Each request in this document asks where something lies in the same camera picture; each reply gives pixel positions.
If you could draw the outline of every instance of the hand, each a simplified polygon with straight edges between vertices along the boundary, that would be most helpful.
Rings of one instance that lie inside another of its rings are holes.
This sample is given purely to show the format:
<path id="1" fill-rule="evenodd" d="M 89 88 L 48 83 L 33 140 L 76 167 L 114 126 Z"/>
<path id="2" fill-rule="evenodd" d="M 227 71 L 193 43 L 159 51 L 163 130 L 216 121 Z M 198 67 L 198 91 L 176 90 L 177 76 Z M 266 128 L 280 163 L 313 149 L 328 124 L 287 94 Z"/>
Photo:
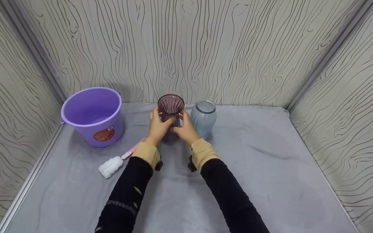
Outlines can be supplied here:
<path id="1" fill-rule="evenodd" d="M 168 128 L 175 121 L 175 118 L 169 118 L 167 121 L 162 122 L 158 113 L 158 106 L 149 114 L 149 133 L 145 138 L 145 142 L 157 146 L 165 136 Z"/>
<path id="2" fill-rule="evenodd" d="M 171 131 L 178 134 L 182 140 L 191 146 L 194 142 L 201 139 L 201 137 L 198 136 L 197 132 L 195 131 L 194 126 L 189 119 L 189 114 L 185 112 L 185 110 L 182 110 L 179 117 L 181 118 L 183 125 L 181 127 L 172 127 Z"/>

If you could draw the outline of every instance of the metal frame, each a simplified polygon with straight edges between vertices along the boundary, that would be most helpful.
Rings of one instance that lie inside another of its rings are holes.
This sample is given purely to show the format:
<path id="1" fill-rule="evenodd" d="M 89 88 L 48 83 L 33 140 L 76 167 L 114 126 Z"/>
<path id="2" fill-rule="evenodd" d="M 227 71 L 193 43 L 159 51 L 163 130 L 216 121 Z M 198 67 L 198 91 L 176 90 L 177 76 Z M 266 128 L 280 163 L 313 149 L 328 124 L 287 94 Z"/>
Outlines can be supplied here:
<path id="1" fill-rule="evenodd" d="M 9 23 L 19 43 L 28 53 L 31 61 L 49 86 L 57 102 L 62 105 L 67 99 L 55 66 L 52 64 L 44 46 L 40 43 L 29 20 L 16 0 L 0 0 L 0 12 Z"/>
<path id="2" fill-rule="evenodd" d="M 32 168 L 30 174 L 28 175 L 27 179 L 25 180 L 24 184 L 22 185 L 21 189 L 16 195 L 15 199 L 12 201 L 11 206 L 9 207 L 8 211 L 6 212 L 6 214 L 4 215 L 4 218 L 2 219 L 0 223 L 0 233 L 6 232 L 9 225 L 11 224 L 12 219 L 15 217 L 15 214 L 17 213 L 22 202 L 27 196 L 28 191 L 30 190 L 31 186 L 34 184 L 34 181 L 37 179 L 38 175 L 40 174 L 40 171 L 43 169 L 46 161 L 48 160 L 50 151 L 53 148 L 53 145 L 56 142 L 56 139 L 58 138 L 62 129 L 63 129 L 63 125 L 60 125 L 57 128 L 49 144 L 44 149 L 43 154 L 38 158 L 37 162 Z"/>
<path id="3" fill-rule="evenodd" d="M 309 90 L 316 79 L 320 77 L 323 69 L 327 67 L 342 45 L 359 28 L 372 8 L 373 0 L 360 0 L 359 5 L 354 9 L 338 33 L 330 41 L 329 46 L 317 59 L 309 73 L 307 73 L 305 78 L 303 78 L 303 81 L 301 81 L 301 86 L 299 86 L 298 90 L 290 98 L 290 102 L 284 107 L 285 109 L 292 113 L 296 105 L 302 99 L 303 95 Z"/>

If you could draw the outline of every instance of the blue glass vase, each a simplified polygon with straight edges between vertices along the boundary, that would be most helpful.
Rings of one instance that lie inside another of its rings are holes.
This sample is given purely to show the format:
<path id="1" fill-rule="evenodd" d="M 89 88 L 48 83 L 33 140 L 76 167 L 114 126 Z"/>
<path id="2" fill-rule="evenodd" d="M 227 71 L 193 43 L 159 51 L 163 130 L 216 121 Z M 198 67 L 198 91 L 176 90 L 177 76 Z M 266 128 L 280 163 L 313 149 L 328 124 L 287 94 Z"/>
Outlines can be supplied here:
<path id="1" fill-rule="evenodd" d="M 197 134 L 206 139 L 217 119 L 216 105 L 209 101 L 197 102 L 191 111 L 191 122 Z"/>

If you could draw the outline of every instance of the bucket label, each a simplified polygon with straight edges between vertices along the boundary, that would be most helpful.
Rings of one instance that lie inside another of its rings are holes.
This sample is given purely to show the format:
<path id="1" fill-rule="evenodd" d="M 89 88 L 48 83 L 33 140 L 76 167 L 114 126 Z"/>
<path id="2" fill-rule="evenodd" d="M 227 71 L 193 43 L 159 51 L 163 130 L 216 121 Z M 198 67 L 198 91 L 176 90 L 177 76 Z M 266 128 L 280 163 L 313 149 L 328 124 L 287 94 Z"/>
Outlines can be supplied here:
<path id="1" fill-rule="evenodd" d="M 113 126 L 109 126 L 108 128 L 101 130 L 93 135 L 93 137 L 98 141 L 107 141 L 110 140 L 114 135 Z"/>

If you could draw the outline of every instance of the wood grain wall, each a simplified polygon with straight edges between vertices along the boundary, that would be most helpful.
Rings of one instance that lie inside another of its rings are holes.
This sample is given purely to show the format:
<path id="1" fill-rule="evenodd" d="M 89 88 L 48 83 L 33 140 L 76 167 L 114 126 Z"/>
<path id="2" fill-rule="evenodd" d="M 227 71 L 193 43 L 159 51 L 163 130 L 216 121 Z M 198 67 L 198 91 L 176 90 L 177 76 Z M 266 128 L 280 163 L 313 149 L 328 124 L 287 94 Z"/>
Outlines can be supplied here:
<path id="1" fill-rule="evenodd" d="M 291 119 L 361 233 L 373 233 L 373 12 Z"/>
<path id="2" fill-rule="evenodd" d="M 59 110 L 0 14 L 0 221 L 56 130 Z"/>
<path id="3" fill-rule="evenodd" d="M 285 106 L 356 0 L 19 0 L 70 95 Z"/>

